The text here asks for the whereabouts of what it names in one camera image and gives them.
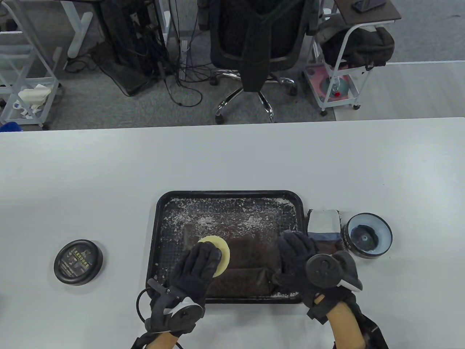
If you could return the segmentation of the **person's left hand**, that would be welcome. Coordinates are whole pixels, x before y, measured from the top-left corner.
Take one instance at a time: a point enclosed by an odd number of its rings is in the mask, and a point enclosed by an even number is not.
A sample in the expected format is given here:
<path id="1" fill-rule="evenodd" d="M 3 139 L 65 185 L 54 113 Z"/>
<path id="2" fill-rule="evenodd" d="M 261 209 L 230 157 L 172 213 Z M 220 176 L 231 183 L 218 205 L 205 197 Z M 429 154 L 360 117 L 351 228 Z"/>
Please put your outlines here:
<path id="1" fill-rule="evenodd" d="M 151 314 L 144 325 L 148 333 L 190 333 L 205 314 L 206 293 L 221 262 L 221 250 L 199 242 L 186 251 L 163 284 L 147 281 Z"/>

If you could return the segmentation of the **person's right hand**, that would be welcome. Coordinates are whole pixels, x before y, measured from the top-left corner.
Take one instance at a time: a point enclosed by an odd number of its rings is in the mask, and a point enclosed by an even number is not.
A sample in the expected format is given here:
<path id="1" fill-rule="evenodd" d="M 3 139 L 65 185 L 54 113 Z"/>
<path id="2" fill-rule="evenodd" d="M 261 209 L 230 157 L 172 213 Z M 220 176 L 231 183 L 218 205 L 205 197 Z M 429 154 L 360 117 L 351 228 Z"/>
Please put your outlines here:
<path id="1" fill-rule="evenodd" d="M 325 324 L 329 314 L 343 302 L 354 314 L 359 327 L 367 318 L 362 314 L 353 292 L 362 291 L 356 264 L 349 253 L 324 254 L 307 234 L 284 231 L 278 238 L 284 272 L 278 284 L 289 292 L 300 294 L 309 308 L 307 315 Z"/>

